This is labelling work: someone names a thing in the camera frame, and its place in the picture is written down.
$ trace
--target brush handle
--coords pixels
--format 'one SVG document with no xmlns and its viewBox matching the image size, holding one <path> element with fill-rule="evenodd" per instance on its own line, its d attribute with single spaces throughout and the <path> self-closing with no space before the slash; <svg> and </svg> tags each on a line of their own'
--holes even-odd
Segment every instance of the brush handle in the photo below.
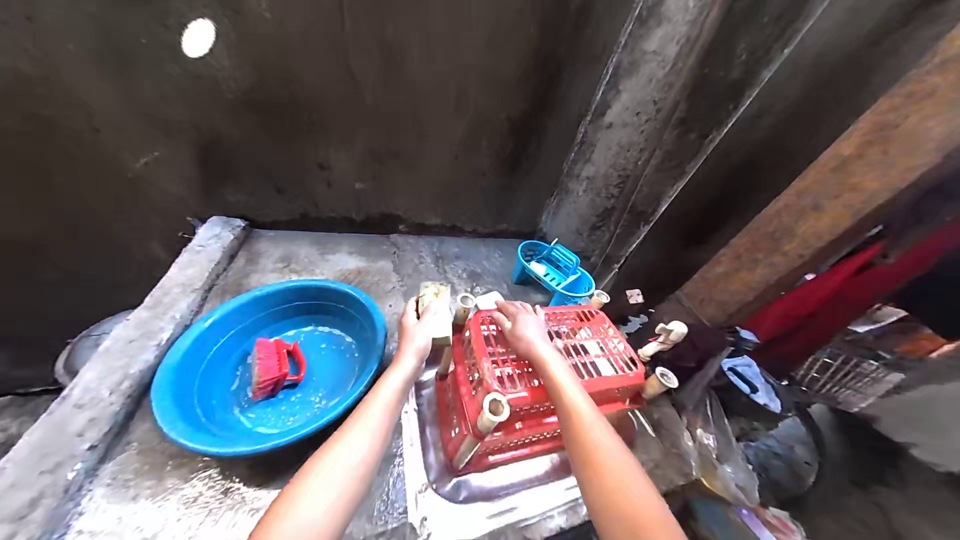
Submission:
<svg viewBox="0 0 960 540">
<path fill-rule="evenodd" d="M 294 358 L 294 362 L 297 363 L 297 374 L 288 375 L 287 382 L 303 382 L 303 375 L 306 373 L 306 358 L 303 357 L 303 351 L 300 350 L 300 342 L 294 341 L 293 346 L 287 348 L 287 352 L 290 353 L 290 356 Z"/>
</svg>

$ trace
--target concrete ledge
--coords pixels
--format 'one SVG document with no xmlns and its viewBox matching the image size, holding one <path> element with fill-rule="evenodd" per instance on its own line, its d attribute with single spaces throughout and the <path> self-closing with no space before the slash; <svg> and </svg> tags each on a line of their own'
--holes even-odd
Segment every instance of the concrete ledge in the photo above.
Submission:
<svg viewBox="0 0 960 540">
<path fill-rule="evenodd" d="M 143 304 L 0 460 L 0 539 L 56 533 L 246 232 L 242 220 L 210 218 Z"/>
</svg>

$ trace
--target blue plastic basin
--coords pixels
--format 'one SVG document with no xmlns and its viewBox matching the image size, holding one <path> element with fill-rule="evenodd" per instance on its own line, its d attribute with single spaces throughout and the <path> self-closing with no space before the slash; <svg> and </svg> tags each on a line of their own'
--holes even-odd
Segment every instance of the blue plastic basin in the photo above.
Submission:
<svg viewBox="0 0 960 540">
<path fill-rule="evenodd" d="M 250 354 L 258 337 L 299 341 L 307 369 L 299 385 L 254 402 Z M 279 448 L 330 424 L 363 397 L 386 340 L 383 313 L 355 287 L 329 280 L 260 287 L 210 311 L 171 347 L 151 387 L 156 422 L 200 454 Z"/>
</svg>

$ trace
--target white soap bar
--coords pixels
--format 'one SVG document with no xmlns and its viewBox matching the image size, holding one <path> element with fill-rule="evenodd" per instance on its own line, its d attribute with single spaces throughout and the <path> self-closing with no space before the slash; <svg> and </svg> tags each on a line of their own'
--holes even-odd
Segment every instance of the white soap bar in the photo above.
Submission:
<svg viewBox="0 0 960 540">
<path fill-rule="evenodd" d="M 539 262 L 536 262 L 535 260 L 530 263 L 530 269 L 536 272 L 538 276 L 542 276 L 543 274 L 546 274 L 546 266 L 544 266 Z"/>
<path fill-rule="evenodd" d="M 503 302 L 499 291 L 488 292 L 477 297 L 477 309 L 496 309 L 496 303 Z"/>
</svg>

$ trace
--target forearm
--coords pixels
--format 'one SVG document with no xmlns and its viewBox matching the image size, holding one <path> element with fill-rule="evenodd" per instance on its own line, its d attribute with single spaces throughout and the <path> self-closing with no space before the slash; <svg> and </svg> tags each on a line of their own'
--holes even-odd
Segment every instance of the forearm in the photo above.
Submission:
<svg viewBox="0 0 960 540">
<path fill-rule="evenodd" d="M 566 360 L 544 348 L 535 364 L 556 407 L 570 466 L 600 537 L 685 538 L 657 487 Z"/>
<path fill-rule="evenodd" d="M 398 352 L 370 393 L 276 497 L 251 540 L 339 538 L 370 489 L 419 364 Z"/>
</svg>

